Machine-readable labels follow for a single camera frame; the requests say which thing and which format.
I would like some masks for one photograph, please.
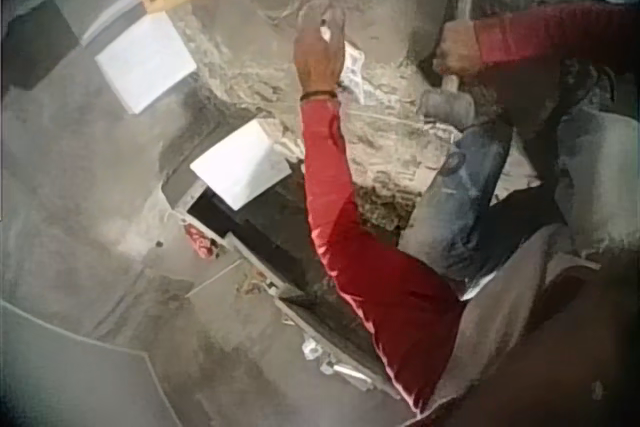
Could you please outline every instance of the concrete floor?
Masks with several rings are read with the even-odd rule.
[[[149,352],[187,426],[391,426],[380,392],[320,373],[240,265],[192,300],[208,267],[159,193],[176,152],[212,122],[187,80],[130,117],[93,58],[72,51],[3,101],[2,295],[71,332]],[[161,241],[162,247],[156,247]]]

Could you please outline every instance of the black wristband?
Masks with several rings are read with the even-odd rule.
[[[337,99],[338,94],[336,94],[334,90],[316,90],[313,92],[302,94],[302,96],[300,97],[300,102],[304,102],[305,100],[309,100],[314,97],[331,97],[332,99]]]

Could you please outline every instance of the fist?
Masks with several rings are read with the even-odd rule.
[[[482,68],[482,56],[473,22],[448,22],[444,26],[440,46],[436,50],[433,70],[440,75],[465,77],[477,74]]]
[[[300,12],[294,62],[302,92],[334,91],[344,68],[344,11],[326,0]]]

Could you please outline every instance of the red long-sleeve shirt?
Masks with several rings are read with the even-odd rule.
[[[632,10],[579,4],[480,21],[476,36],[487,64],[558,53],[626,68],[636,60],[629,57],[637,52],[637,26]],[[338,102],[307,101],[301,108],[316,250],[340,295],[371,332],[393,382],[421,412],[451,356],[464,304],[428,266],[362,227]]]

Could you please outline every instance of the blue jeans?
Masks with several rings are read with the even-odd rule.
[[[418,203],[400,250],[470,289],[552,223],[569,226],[574,253],[637,248],[638,123],[600,112],[605,101],[594,89],[561,119],[557,185],[516,191],[492,206],[513,129],[495,120],[465,131]]]

